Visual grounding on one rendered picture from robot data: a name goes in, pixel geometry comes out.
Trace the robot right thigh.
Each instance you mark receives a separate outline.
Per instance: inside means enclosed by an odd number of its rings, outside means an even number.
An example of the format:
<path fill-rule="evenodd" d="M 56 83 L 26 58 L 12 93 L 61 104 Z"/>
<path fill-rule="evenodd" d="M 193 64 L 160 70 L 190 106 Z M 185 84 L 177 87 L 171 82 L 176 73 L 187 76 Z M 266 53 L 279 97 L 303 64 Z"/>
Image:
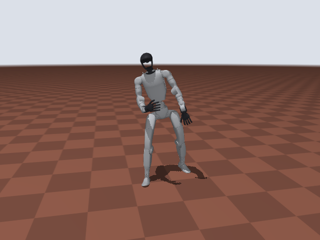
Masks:
<path fill-rule="evenodd" d="M 155 112 L 152 112 L 147 115 L 144 132 L 144 150 L 148 150 L 149 154 L 152 154 L 154 151 L 154 147 L 152 146 L 152 140 L 156 121 L 157 117 Z"/>

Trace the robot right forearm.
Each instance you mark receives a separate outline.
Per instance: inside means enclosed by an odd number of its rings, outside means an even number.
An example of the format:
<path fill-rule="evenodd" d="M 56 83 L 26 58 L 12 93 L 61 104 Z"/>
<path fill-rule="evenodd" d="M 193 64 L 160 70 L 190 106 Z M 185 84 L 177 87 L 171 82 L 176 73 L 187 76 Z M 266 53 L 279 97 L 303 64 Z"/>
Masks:
<path fill-rule="evenodd" d="M 145 113 L 145 107 L 144 107 L 144 106 L 146 106 L 145 103 L 143 101 L 139 101 L 138 97 L 136 98 L 136 102 L 137 102 L 137 105 L 140 108 L 141 112 Z"/>

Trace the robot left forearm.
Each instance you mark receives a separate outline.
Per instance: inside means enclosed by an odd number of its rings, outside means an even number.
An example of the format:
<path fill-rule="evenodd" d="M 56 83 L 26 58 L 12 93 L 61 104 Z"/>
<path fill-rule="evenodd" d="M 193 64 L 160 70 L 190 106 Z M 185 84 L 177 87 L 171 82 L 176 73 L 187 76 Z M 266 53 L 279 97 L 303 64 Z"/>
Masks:
<path fill-rule="evenodd" d="M 180 91 L 180 89 L 176 86 L 175 87 L 176 91 L 177 91 L 177 94 L 175 95 L 175 98 L 177 99 L 177 102 L 178 102 L 178 105 L 180 106 L 180 110 L 183 112 L 183 111 L 186 111 L 185 109 L 185 102 L 183 101 L 183 95 L 182 95 L 182 92 Z"/>

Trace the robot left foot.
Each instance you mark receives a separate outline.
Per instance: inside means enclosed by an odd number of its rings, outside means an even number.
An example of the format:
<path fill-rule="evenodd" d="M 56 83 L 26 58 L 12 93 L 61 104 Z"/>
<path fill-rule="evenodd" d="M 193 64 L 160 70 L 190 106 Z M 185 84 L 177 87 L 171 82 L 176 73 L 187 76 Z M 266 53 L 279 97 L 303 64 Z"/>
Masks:
<path fill-rule="evenodd" d="M 178 163 L 178 167 L 181 168 L 181 170 L 185 173 L 190 173 L 191 170 L 186 166 L 186 164 L 183 164 L 182 165 L 180 164 L 180 162 Z"/>

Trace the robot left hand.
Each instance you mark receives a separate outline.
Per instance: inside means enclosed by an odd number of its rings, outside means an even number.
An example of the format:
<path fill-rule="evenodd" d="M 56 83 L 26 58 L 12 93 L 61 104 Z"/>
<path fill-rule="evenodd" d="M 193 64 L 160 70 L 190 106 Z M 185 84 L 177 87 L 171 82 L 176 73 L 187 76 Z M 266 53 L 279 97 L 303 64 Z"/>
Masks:
<path fill-rule="evenodd" d="M 180 109 L 180 108 L 179 108 Z M 188 125 L 188 123 L 190 124 L 190 122 L 192 123 L 192 121 L 191 121 L 191 119 L 190 119 L 190 116 L 189 116 L 189 114 L 187 113 L 187 108 L 186 108 L 186 106 L 185 106 L 185 110 L 186 111 L 181 111 L 181 109 L 180 109 L 180 112 L 182 113 L 181 114 L 181 119 L 180 119 L 180 122 L 182 123 L 182 120 L 183 120 L 183 123 L 184 123 L 184 125 Z M 190 120 L 190 122 L 189 122 L 189 120 Z M 188 123 L 187 123 L 187 121 L 188 121 Z M 185 124 L 185 122 L 186 122 L 186 124 Z"/>

